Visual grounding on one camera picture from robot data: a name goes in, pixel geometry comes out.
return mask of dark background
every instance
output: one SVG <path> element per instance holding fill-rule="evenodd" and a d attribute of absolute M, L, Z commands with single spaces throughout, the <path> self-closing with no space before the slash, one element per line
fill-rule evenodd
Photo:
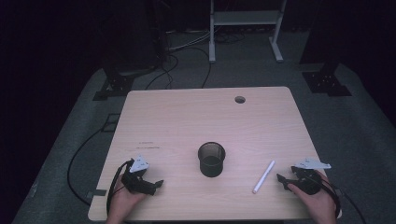
<path fill-rule="evenodd" d="M 161 56 L 161 31 L 208 28 L 208 0 L 154 1 L 160 6 L 162 26 L 148 2 L 1 1 L 2 223 L 14 218 L 81 90 L 102 67 L 103 57 L 152 66 Z M 278 1 L 241 2 L 219 0 L 216 7 L 278 7 Z M 393 124 L 394 8 L 394 2 L 385 0 L 289 1 L 282 24 L 285 32 L 312 28 L 301 63 L 323 63 L 335 53 L 359 75 Z"/>

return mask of black cable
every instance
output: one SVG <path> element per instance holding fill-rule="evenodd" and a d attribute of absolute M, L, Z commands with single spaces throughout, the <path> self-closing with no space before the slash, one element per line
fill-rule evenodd
<path fill-rule="evenodd" d="M 108 212 L 110 211 L 110 205 L 111 205 L 111 200 L 112 200 L 112 198 L 113 198 L 113 195 L 116 193 L 116 192 L 113 192 L 113 191 L 114 191 L 114 188 L 116 187 L 117 179 L 118 179 L 119 176 L 120 176 L 120 173 L 121 173 L 122 168 L 123 168 L 125 165 L 128 165 L 129 163 L 130 163 L 130 161 L 126 161 L 122 166 L 120 166 L 119 169 L 117 170 L 116 174 L 115 174 L 114 177 L 113 177 L 113 181 L 111 181 L 111 185 L 110 185 L 110 189 L 108 190 L 107 201 L 106 201 L 106 211 L 107 211 L 107 214 L 108 214 Z"/>
<path fill-rule="evenodd" d="M 236 6 L 236 1 L 237 1 L 237 0 L 235 0 L 235 1 L 233 2 L 233 6 L 232 6 L 233 9 L 234 9 L 235 6 Z M 228 1 L 226 8 L 224 8 L 223 10 L 219 10 L 219 11 L 228 11 L 228 8 L 229 8 L 230 4 L 231 4 L 231 0 Z M 221 29 L 221 27 L 222 27 L 222 26 L 218 26 L 218 28 L 217 28 L 216 31 L 215 31 L 215 34 L 217 33 L 218 30 Z M 202 32 L 205 32 L 206 34 L 205 34 L 205 35 L 201 35 L 199 38 L 197 38 L 197 39 L 195 39 L 195 40 L 192 40 L 191 42 L 189 42 L 189 43 L 187 43 L 187 44 L 185 44 L 185 45 L 183 45 L 183 46 L 176 47 L 175 49 L 170 49 L 171 44 L 169 44 L 169 42 L 167 41 L 167 44 L 168 44 L 168 46 L 167 46 L 168 48 L 167 48 L 167 49 L 168 49 L 169 51 L 172 51 L 172 50 L 179 50 L 179 49 L 184 49 L 184 48 L 187 48 L 187 47 L 189 47 L 189 46 L 197 45 L 198 43 L 204 42 L 205 40 L 207 40 L 207 39 L 210 37 L 210 35 L 209 35 L 209 31 L 207 31 L 207 30 L 204 30 L 204 31 L 201 31 L 201 32 L 197 32 L 197 33 L 202 33 Z M 183 31 L 183 32 L 180 32 L 180 33 L 182 33 L 182 34 L 194 35 L 194 33 L 188 32 L 188 31 Z M 233 42 L 235 43 L 235 42 L 240 41 L 240 40 L 243 40 L 243 39 L 245 38 L 245 36 L 244 36 L 243 34 L 242 34 L 242 37 L 243 37 L 243 38 L 237 38 L 237 37 L 235 37 L 236 40 L 231 41 L 229 44 L 232 44 Z"/>
<path fill-rule="evenodd" d="M 361 213 L 361 210 L 359 209 L 359 207 L 352 201 L 352 199 L 343 191 L 340 190 L 339 188 L 337 188 L 334 184 L 329 183 L 328 181 L 322 179 L 323 182 L 327 183 L 330 187 L 332 187 L 332 190 L 334 191 L 334 193 L 337 192 L 337 190 L 339 190 L 341 192 L 342 196 L 345 196 L 346 199 L 352 204 L 352 206 L 355 208 L 356 212 L 358 212 L 359 216 L 361 217 L 361 222 L 366 224 L 366 220 L 363 216 L 363 214 Z"/>
<path fill-rule="evenodd" d="M 168 75 L 169 83 L 168 83 L 168 85 L 165 86 L 165 88 L 167 89 L 168 86 L 169 86 L 169 87 L 170 87 L 169 89 L 172 90 L 173 77 L 169 74 L 169 72 L 172 71 L 174 68 L 177 67 L 177 65 L 178 65 L 178 59 L 177 59 L 177 57 L 174 56 L 174 55 L 169 55 L 169 56 L 175 58 L 175 59 L 177 60 L 177 63 L 176 63 L 170 70 L 166 70 L 166 69 L 163 67 L 163 63 L 162 63 L 162 64 L 161 64 L 161 69 Z"/>
<path fill-rule="evenodd" d="M 154 79 L 152 79 L 152 80 L 150 81 L 150 83 L 146 86 L 145 90 L 148 90 L 148 89 L 149 89 L 149 86 L 150 86 L 155 80 L 157 80 L 159 77 L 161 77 L 161 76 L 163 76 L 163 75 L 165 75 L 165 74 L 168 74 L 168 75 L 169 75 L 169 72 L 172 71 L 172 70 L 174 70 L 174 69 L 177 67 L 177 65 L 178 65 L 178 58 L 177 58 L 176 56 L 172 55 L 172 54 L 169 54 L 169 56 L 170 56 L 170 57 L 173 57 L 174 59 L 176 59 L 175 65 L 173 65 L 169 70 L 165 70 L 165 72 L 159 74 L 159 75 L 156 76 Z"/>
<path fill-rule="evenodd" d="M 331 188 L 331 189 L 329 189 L 323 183 L 319 183 L 318 181 L 316 181 L 315 179 L 311 178 L 308 175 L 305 175 L 304 177 L 309 179 L 309 180 L 311 180 L 312 182 L 316 183 L 317 185 L 319 185 L 324 191 L 326 191 L 330 195 L 330 197 L 332 197 L 332 200 L 334 201 L 335 206 L 336 206 L 336 208 L 335 208 L 335 218 L 338 218 L 338 215 L 340 215 L 340 211 L 341 211 L 341 204 L 340 204 L 340 199 L 338 198 L 337 194 L 335 193 L 334 188 L 332 187 L 332 185 L 329 184 L 330 188 Z"/>
<path fill-rule="evenodd" d="M 114 196 L 117 192 L 119 192 L 120 190 L 122 190 L 122 189 L 125 189 L 125 186 L 122 186 L 121 188 L 119 188 L 119 189 L 117 189 L 116 191 L 114 191 L 113 196 Z"/>
<path fill-rule="evenodd" d="M 343 191 L 341 191 L 341 192 L 342 192 L 343 195 L 347 198 L 347 200 L 352 204 L 352 206 L 355 208 L 355 210 L 358 212 L 359 216 L 361 217 L 361 221 L 362 221 L 364 224 L 366 224 L 366 220 L 364 219 L 364 216 L 363 216 L 363 214 L 361 213 L 361 210 L 358 208 L 358 206 L 352 201 L 351 198 L 349 198 L 349 196 L 348 196 L 345 192 L 343 192 Z"/>
<path fill-rule="evenodd" d="M 204 80 L 204 82 L 203 82 L 203 84 L 202 84 L 202 86 L 201 86 L 201 89 L 203 89 L 204 86 L 205 86 L 205 84 L 206 84 L 206 82 L 207 82 L 207 79 L 209 78 L 210 71 L 211 71 L 211 69 L 212 69 L 212 64 L 209 62 L 209 55 L 208 55 L 208 54 L 206 53 L 206 51 L 204 51 L 203 49 L 198 49 L 198 48 L 182 48 L 182 49 L 176 49 L 176 50 L 174 50 L 174 52 L 182 51 L 182 50 L 185 50 L 185 49 L 195 49 L 195 50 L 199 50 L 199 51 L 201 51 L 201 52 L 206 56 L 206 58 L 207 58 L 207 61 L 208 61 L 208 64 L 209 64 L 209 69 L 208 69 L 208 71 L 207 71 L 205 80 Z"/>
<path fill-rule="evenodd" d="M 72 157 L 72 160 L 69 162 L 69 166 L 67 168 L 67 185 L 69 186 L 70 190 L 73 192 L 73 194 L 83 203 L 87 204 L 88 206 L 91 205 L 91 203 L 85 201 L 81 196 L 78 195 L 78 193 L 75 191 L 75 189 L 73 188 L 71 182 L 70 182 L 70 170 L 71 167 L 73 165 L 73 161 L 76 158 L 77 154 L 84 148 L 84 146 L 94 137 L 96 136 L 99 132 L 101 132 L 105 127 L 107 127 L 110 124 L 114 124 L 117 123 L 118 121 L 114 121 L 114 122 L 109 122 L 106 125 L 104 125 L 102 128 L 100 128 L 99 130 L 97 130 L 96 132 L 94 132 L 89 138 L 87 138 L 87 140 L 84 141 L 84 143 L 81 144 L 81 146 L 79 146 L 78 150 L 75 152 L 75 154 Z"/>

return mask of metal stand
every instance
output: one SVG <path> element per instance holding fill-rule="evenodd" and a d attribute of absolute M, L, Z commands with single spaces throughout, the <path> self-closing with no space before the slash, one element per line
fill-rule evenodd
<path fill-rule="evenodd" d="M 283 62 L 282 54 L 277 46 L 277 37 L 285 13 L 287 0 L 282 1 L 280 10 L 268 11 L 224 11 L 216 12 L 214 0 L 210 2 L 210 40 L 209 40 L 209 61 L 216 61 L 215 48 L 215 26 L 216 25 L 253 25 L 253 24 L 274 24 L 276 26 L 274 36 L 271 36 L 270 44 L 278 63 Z"/>
<path fill-rule="evenodd" d="M 338 63 L 325 63 L 318 72 L 303 72 L 304 79 L 313 93 L 327 93 L 329 96 L 351 96 L 334 75 Z"/>
<path fill-rule="evenodd" d="M 126 96 L 131 91 L 134 79 L 145 74 L 148 74 L 155 69 L 155 67 L 146 70 L 145 72 L 136 72 L 129 76 L 122 76 L 117 70 L 115 62 L 109 59 L 103 59 L 103 70 L 106 73 L 107 79 L 102 86 L 102 89 L 97 91 L 93 97 L 94 101 L 104 101 L 108 97 Z"/>

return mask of black equipment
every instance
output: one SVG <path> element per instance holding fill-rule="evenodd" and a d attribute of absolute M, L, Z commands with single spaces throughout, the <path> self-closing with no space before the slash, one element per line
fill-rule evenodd
<path fill-rule="evenodd" d="M 277 181 L 283 184 L 285 190 L 290 190 L 288 188 L 288 184 L 293 184 L 297 186 L 303 192 L 313 195 L 318 193 L 321 189 L 324 189 L 334 200 L 335 203 L 335 217 L 338 217 L 341 211 L 340 200 L 338 199 L 337 194 L 335 193 L 335 189 L 332 187 L 327 187 L 323 185 L 322 178 L 320 175 L 313 169 L 303 169 L 295 166 L 291 166 L 291 171 L 296 174 L 298 180 L 287 179 L 282 175 L 276 174 Z"/>
<path fill-rule="evenodd" d="M 117 193 L 118 190 L 122 188 L 126 188 L 131 193 L 139 192 L 139 193 L 154 195 L 156 189 L 160 188 L 163 185 L 163 180 L 157 181 L 155 184 L 143 180 L 142 176 L 147 171 L 147 169 L 136 172 L 130 172 L 130 168 L 133 164 L 134 164 L 134 159 L 131 159 L 130 161 L 126 161 L 122 166 L 119 167 L 116 174 L 114 175 L 113 181 L 111 182 L 109 193 L 107 194 L 107 203 L 106 203 L 107 213 L 108 211 L 110 211 L 111 199 L 113 195 Z M 127 165 L 127 167 L 121 178 L 121 182 L 122 184 L 124 184 L 124 187 L 121 187 L 120 189 L 116 189 L 116 191 L 114 191 L 114 188 L 117 183 L 117 179 L 119 178 L 121 170 L 125 165 Z"/>

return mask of cable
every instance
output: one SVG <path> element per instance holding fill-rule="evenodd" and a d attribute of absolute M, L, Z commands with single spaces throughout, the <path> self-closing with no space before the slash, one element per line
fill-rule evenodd
<path fill-rule="evenodd" d="M 361 222 L 366 224 L 366 220 L 361 213 L 361 210 L 359 207 L 352 201 L 352 199 L 341 189 L 337 188 L 334 184 L 329 183 L 328 181 L 322 179 L 323 182 L 327 183 L 330 187 L 332 187 L 332 190 L 336 193 L 338 190 L 341 192 L 341 196 L 345 196 L 346 199 L 352 204 L 352 206 L 355 208 L 356 212 L 358 212 L 359 216 L 361 217 Z"/>
<path fill-rule="evenodd" d="M 323 183 L 319 183 L 315 179 L 311 178 L 309 175 L 305 175 L 304 177 L 309 179 L 310 181 L 316 183 L 317 185 L 319 185 L 324 191 L 326 191 L 330 195 L 330 197 L 332 197 L 332 200 L 335 203 L 335 218 L 338 218 L 338 215 L 340 214 L 340 211 L 341 211 L 341 204 L 340 204 L 340 199 L 338 198 L 338 195 L 335 193 L 334 188 L 332 187 L 332 185 L 330 185 L 330 189 L 329 189 Z"/>
<path fill-rule="evenodd" d="M 347 198 L 347 200 L 352 204 L 352 206 L 355 208 L 355 210 L 358 212 L 359 216 L 361 217 L 361 221 L 365 224 L 366 220 L 364 219 L 364 216 L 361 213 L 361 210 L 359 210 L 358 206 L 352 201 L 351 198 L 349 198 L 349 196 L 345 192 L 343 192 L 343 191 L 341 191 L 341 192 Z"/>
<path fill-rule="evenodd" d="M 172 71 L 173 69 L 175 69 L 175 68 L 177 67 L 177 65 L 178 65 L 178 58 L 177 58 L 176 56 L 172 55 L 172 54 L 169 54 L 169 56 L 172 57 L 172 58 L 174 58 L 174 59 L 176 59 L 175 65 L 173 65 L 173 66 L 171 67 L 171 69 L 169 69 L 169 70 L 164 70 L 164 69 L 163 69 L 164 72 L 161 73 L 161 74 L 159 74 L 158 76 L 156 76 L 154 79 L 152 79 L 152 80 L 150 81 L 150 83 L 146 86 L 145 90 L 148 90 L 148 89 L 149 89 L 149 86 L 150 86 L 155 80 L 157 80 L 157 78 L 159 78 L 159 77 L 161 77 L 161 76 L 163 76 L 163 75 L 165 75 L 165 74 L 168 74 L 168 75 L 169 75 L 169 72 Z"/>
<path fill-rule="evenodd" d="M 169 55 L 169 56 L 170 56 L 170 57 L 173 57 L 173 58 L 175 58 L 175 59 L 177 60 L 177 63 L 171 68 L 171 70 L 173 70 L 173 69 L 177 66 L 177 64 L 178 64 L 178 59 L 177 59 L 177 57 L 174 56 L 174 55 Z M 168 83 L 168 85 L 165 86 L 165 88 L 167 89 L 168 86 L 169 86 L 169 89 L 172 90 L 173 77 L 169 74 L 169 72 L 170 72 L 171 70 L 169 70 L 169 71 L 166 70 L 166 69 L 163 67 L 163 63 L 161 64 L 161 69 L 168 75 L 169 83 Z"/>
<path fill-rule="evenodd" d="M 117 180 L 119 179 L 121 170 L 125 165 L 128 165 L 129 163 L 130 163 L 130 161 L 126 161 L 122 166 L 120 166 L 119 169 L 117 169 L 117 172 L 113 177 L 113 181 L 111 181 L 111 185 L 110 185 L 109 192 L 107 194 L 107 201 L 106 201 L 107 214 L 110 211 L 111 199 L 113 198 L 113 195 L 116 193 L 116 192 L 113 193 L 113 191 L 114 191 L 114 188 L 116 187 L 116 183 L 117 183 Z"/>
<path fill-rule="evenodd" d="M 177 46 L 177 47 L 173 47 L 173 48 L 168 48 L 168 50 L 169 50 L 169 51 L 174 51 L 174 50 L 183 49 L 183 48 L 186 48 L 186 47 L 188 47 L 188 46 L 197 44 L 197 43 L 199 43 L 199 42 L 202 42 L 202 41 L 208 39 L 208 38 L 209 38 L 209 34 L 210 34 L 210 33 L 207 32 L 207 33 L 204 34 L 203 36 L 200 36 L 200 37 L 198 37 L 198 38 L 196 38 L 196 39 L 190 41 L 190 42 L 187 43 L 187 44 L 184 44 L 184 45 L 181 45 L 181 46 Z"/>
<path fill-rule="evenodd" d="M 212 64 L 209 62 L 209 55 L 208 55 L 208 54 L 206 53 L 206 51 L 204 51 L 203 49 L 198 49 L 198 48 L 184 48 L 184 49 L 178 49 L 178 50 L 175 50 L 175 52 L 181 51 L 181 50 L 185 50 L 185 49 L 195 49 L 195 50 L 199 50 L 199 51 L 201 51 L 201 52 L 206 56 L 206 58 L 207 58 L 207 61 L 208 61 L 208 64 L 209 64 L 209 68 L 208 68 L 208 71 L 207 71 L 205 80 L 204 80 L 204 82 L 203 82 L 203 84 L 202 84 L 202 86 L 201 86 L 201 89 L 203 89 L 204 86 L 205 86 L 205 84 L 206 84 L 206 82 L 207 82 L 207 79 L 209 78 L 210 71 L 211 71 L 211 69 L 212 69 Z"/>
<path fill-rule="evenodd" d="M 71 167 L 72 167 L 72 165 L 73 165 L 73 161 L 74 161 L 74 159 L 76 158 L 77 154 L 84 148 L 84 146 L 85 146 L 94 136 L 96 136 L 99 132 L 101 132 L 101 131 L 102 131 L 105 127 L 107 127 L 108 125 L 114 124 L 114 123 L 117 123 L 117 122 L 118 122 L 118 120 L 113 121 L 113 122 L 108 122 L 108 123 L 106 123 L 105 125 L 103 125 L 102 128 L 100 128 L 99 130 L 97 130 L 96 132 L 94 132 L 89 138 L 87 138 L 87 140 L 85 140 L 85 141 L 81 144 L 81 146 L 79 146 L 78 150 L 77 150 L 77 151 L 75 152 L 75 154 L 73 155 L 72 160 L 69 162 L 69 166 L 68 166 L 68 168 L 67 168 L 67 185 L 69 186 L 69 188 L 70 188 L 70 190 L 73 192 L 73 194 L 74 194 L 80 201 L 82 201 L 83 203 L 87 204 L 88 206 L 90 206 L 91 203 L 85 201 L 81 196 L 79 196 L 78 193 L 77 193 L 77 192 L 75 191 L 75 189 L 73 188 L 71 182 L 70 182 L 70 170 L 71 170 Z"/>
<path fill-rule="evenodd" d="M 121 188 L 119 188 L 119 189 L 117 189 L 116 191 L 114 191 L 113 192 L 113 196 L 117 193 L 117 192 L 119 192 L 120 190 L 122 190 L 122 189 L 124 189 L 125 188 L 125 186 L 122 186 Z"/>

